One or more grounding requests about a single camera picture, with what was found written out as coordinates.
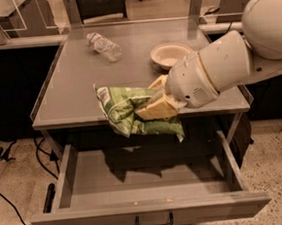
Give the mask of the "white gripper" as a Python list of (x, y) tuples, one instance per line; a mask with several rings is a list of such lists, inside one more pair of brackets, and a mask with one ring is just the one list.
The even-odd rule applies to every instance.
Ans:
[(143, 120), (166, 119), (177, 116), (179, 110), (186, 105), (189, 108), (200, 108), (215, 101), (220, 92), (209, 78), (201, 63), (200, 56), (191, 52), (176, 61), (168, 75), (164, 74), (150, 84), (149, 90), (164, 88), (167, 95), (135, 110), (135, 114)]

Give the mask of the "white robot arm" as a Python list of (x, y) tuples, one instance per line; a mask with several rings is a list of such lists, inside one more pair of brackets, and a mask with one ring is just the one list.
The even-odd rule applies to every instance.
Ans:
[(135, 113), (144, 120), (174, 117), (199, 108), (227, 89), (282, 74), (282, 0), (250, 0), (242, 32), (223, 37), (179, 59), (150, 86), (156, 93)]

